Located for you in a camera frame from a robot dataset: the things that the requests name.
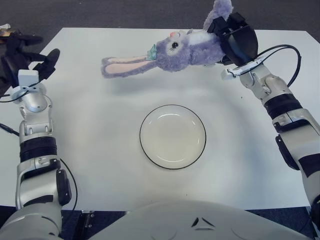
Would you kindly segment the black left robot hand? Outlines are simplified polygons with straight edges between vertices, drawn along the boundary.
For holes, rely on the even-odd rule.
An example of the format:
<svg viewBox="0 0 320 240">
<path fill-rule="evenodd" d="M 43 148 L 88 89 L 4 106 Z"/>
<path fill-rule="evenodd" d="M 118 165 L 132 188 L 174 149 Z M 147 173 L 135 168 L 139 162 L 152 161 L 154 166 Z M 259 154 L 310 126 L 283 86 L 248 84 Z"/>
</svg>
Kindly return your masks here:
<svg viewBox="0 0 320 240">
<path fill-rule="evenodd" d="M 6 46 L 5 54 L 1 57 L 5 79 L 11 87 L 19 85 L 19 70 L 28 70 L 29 64 L 38 62 L 33 68 L 38 72 L 38 81 L 48 79 L 56 70 L 55 65 L 60 56 L 60 50 L 55 48 L 48 55 L 36 52 L 26 52 L 24 47 L 36 45 L 43 41 L 41 36 L 25 35 L 17 32 L 0 38 Z"/>
</svg>

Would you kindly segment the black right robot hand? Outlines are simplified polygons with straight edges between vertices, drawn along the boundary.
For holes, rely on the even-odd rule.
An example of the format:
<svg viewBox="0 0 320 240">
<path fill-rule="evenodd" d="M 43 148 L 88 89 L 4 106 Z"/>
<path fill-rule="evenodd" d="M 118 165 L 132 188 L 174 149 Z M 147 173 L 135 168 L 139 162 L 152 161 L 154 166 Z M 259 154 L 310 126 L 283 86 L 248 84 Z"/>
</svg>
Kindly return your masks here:
<svg viewBox="0 0 320 240">
<path fill-rule="evenodd" d="M 216 17 L 212 20 L 208 33 L 218 36 L 224 52 L 220 64 L 243 66 L 253 61 L 258 55 L 258 39 L 255 30 L 246 23 L 238 12 L 229 15 L 227 20 Z"/>
</svg>

